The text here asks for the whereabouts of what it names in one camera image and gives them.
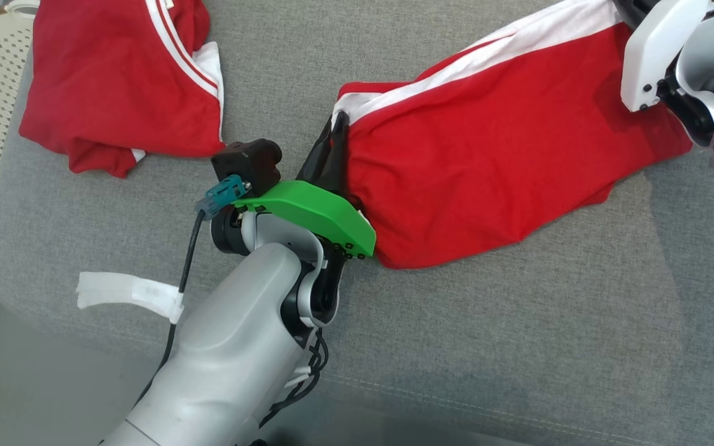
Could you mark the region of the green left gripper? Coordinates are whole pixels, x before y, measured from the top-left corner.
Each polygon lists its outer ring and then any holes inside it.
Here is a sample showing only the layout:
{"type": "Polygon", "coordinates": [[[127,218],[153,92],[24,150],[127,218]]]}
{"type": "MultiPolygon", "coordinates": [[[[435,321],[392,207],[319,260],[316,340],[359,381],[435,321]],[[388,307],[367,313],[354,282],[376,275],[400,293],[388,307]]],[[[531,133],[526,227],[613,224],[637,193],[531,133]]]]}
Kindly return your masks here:
{"type": "Polygon", "coordinates": [[[333,128],[331,121],[326,122],[298,180],[281,181],[261,196],[234,201],[234,206],[274,214],[340,245],[352,256],[374,256],[373,226],[349,201],[335,195],[348,192],[349,122],[345,111],[337,113],[333,128]],[[315,185],[331,185],[335,194],[315,185]]]}

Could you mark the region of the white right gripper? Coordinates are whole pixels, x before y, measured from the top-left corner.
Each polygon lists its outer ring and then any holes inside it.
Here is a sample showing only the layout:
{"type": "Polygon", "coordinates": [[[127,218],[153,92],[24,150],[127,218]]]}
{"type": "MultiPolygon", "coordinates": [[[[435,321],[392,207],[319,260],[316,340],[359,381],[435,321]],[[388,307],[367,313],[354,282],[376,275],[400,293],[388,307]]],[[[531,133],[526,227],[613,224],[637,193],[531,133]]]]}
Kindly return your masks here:
{"type": "Polygon", "coordinates": [[[632,112],[658,101],[656,87],[710,9],[709,1],[615,1],[632,28],[624,48],[620,98],[632,112]]]}

